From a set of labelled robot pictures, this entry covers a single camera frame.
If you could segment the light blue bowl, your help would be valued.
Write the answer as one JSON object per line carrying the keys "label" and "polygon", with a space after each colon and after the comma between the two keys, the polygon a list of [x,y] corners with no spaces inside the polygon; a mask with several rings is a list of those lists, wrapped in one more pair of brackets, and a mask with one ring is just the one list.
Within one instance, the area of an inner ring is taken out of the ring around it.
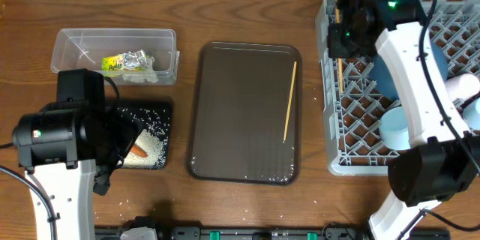
{"label": "light blue bowl", "polygon": [[396,151],[410,149],[407,117],[401,106],[390,109],[382,115],[379,135],[389,149]]}

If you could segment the white tissue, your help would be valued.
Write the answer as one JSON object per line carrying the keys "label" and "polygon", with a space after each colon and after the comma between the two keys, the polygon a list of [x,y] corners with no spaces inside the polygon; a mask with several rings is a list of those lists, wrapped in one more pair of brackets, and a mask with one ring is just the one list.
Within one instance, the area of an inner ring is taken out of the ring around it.
{"label": "white tissue", "polygon": [[130,83],[156,83],[158,81],[158,75],[153,70],[153,64],[155,58],[147,55],[145,57],[145,66],[143,70],[137,70],[135,74],[129,70],[121,77],[125,82]]}

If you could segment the dark blue plate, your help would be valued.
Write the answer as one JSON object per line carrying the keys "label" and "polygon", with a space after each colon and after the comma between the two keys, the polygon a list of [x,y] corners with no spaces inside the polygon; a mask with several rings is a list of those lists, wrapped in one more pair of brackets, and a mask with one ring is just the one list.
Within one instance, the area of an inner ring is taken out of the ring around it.
{"label": "dark blue plate", "polygon": [[[445,82],[448,78],[447,58],[443,54],[443,51],[435,44],[432,45],[432,52],[442,80]],[[379,55],[373,56],[370,62],[373,63],[373,68],[368,76],[370,80],[376,81],[376,90],[390,101],[397,101],[399,96],[386,63]]]}

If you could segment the wooden chopstick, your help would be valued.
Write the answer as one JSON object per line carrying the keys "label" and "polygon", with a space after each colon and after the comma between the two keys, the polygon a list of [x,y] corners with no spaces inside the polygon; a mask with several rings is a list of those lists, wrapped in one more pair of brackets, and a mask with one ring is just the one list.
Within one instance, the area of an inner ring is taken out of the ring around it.
{"label": "wooden chopstick", "polygon": [[[340,11],[338,10],[336,4],[335,4],[335,21],[337,24],[340,24],[341,22],[341,16],[340,16]],[[337,58],[337,77],[338,77],[338,85],[339,85],[339,91],[341,94],[344,93],[344,79],[343,79],[343,61],[341,58]]]}
{"label": "wooden chopstick", "polygon": [[295,83],[296,83],[297,63],[298,63],[297,61],[294,61],[292,66],[292,77],[291,77],[291,82],[289,87],[289,99],[288,99],[287,108],[286,108],[286,117],[285,117],[285,123],[284,123],[284,131],[283,131],[283,142],[287,140],[288,126],[290,122],[290,113],[291,113],[291,107],[293,102],[293,92],[294,92]]}

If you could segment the green snack wrapper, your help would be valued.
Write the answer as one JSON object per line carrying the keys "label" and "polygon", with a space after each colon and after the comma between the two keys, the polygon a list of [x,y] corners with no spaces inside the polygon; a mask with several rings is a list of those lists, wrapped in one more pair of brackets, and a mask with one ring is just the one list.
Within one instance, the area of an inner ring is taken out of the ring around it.
{"label": "green snack wrapper", "polygon": [[152,69],[152,58],[144,50],[126,52],[102,58],[103,71],[149,71]]}

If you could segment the pile of white rice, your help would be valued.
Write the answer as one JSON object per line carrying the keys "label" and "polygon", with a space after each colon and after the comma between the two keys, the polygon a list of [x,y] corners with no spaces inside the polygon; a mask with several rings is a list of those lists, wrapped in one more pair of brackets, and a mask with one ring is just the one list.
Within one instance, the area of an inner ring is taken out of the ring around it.
{"label": "pile of white rice", "polygon": [[118,111],[142,124],[143,130],[135,144],[148,154],[148,157],[142,158],[130,151],[124,159],[123,167],[136,170],[158,170],[165,167],[171,133],[171,106],[168,103],[150,108],[124,106]]}

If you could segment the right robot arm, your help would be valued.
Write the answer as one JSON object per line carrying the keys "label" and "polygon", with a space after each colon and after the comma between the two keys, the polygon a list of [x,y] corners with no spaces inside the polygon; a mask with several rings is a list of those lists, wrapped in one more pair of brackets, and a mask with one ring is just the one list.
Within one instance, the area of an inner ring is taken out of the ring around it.
{"label": "right robot arm", "polygon": [[440,203],[479,174],[479,138],[452,103],[431,52],[430,16],[419,0],[337,0],[332,58],[378,55],[406,113],[409,150],[388,164],[390,193],[369,218],[367,239],[407,239]]}

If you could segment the light blue cup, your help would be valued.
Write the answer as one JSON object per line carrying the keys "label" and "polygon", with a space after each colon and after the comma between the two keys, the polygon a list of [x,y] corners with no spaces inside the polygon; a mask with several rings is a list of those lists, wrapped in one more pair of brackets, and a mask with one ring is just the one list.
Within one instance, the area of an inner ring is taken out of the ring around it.
{"label": "light blue cup", "polygon": [[463,109],[462,117],[470,129],[480,128],[480,100],[477,98]]}

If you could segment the orange carrot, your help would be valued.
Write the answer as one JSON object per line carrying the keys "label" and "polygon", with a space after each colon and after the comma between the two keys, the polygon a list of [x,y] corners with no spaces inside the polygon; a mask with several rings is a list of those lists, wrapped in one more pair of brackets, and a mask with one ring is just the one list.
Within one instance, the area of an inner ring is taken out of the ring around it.
{"label": "orange carrot", "polygon": [[130,152],[141,158],[147,158],[149,156],[142,148],[140,148],[136,144],[132,146],[132,148],[130,149]]}

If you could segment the pale pink cup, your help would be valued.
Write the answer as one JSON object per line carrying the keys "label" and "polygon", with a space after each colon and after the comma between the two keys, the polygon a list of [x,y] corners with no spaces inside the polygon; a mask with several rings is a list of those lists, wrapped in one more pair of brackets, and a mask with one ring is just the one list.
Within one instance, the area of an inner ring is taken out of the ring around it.
{"label": "pale pink cup", "polygon": [[447,79],[445,88],[453,102],[466,101],[479,93],[479,78],[470,73],[461,74]]}

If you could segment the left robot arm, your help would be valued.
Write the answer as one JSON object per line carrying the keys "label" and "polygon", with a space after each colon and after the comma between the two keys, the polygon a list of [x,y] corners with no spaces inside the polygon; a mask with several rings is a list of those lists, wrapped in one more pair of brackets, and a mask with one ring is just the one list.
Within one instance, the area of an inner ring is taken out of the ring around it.
{"label": "left robot arm", "polygon": [[105,195],[143,124],[116,107],[49,103],[13,129],[19,166],[33,185],[39,239],[94,239],[93,196]]}

